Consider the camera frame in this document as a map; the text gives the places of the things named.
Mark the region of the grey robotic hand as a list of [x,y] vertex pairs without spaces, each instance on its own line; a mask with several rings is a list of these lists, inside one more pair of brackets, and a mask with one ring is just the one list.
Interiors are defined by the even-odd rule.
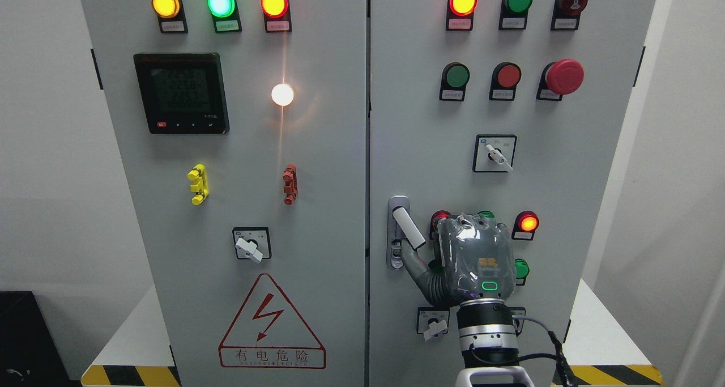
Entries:
[[507,226],[496,219],[478,214],[441,219],[433,254],[440,269],[430,268],[417,250],[403,251],[402,260],[427,302],[437,309],[483,297],[505,301],[514,292],[513,247]]

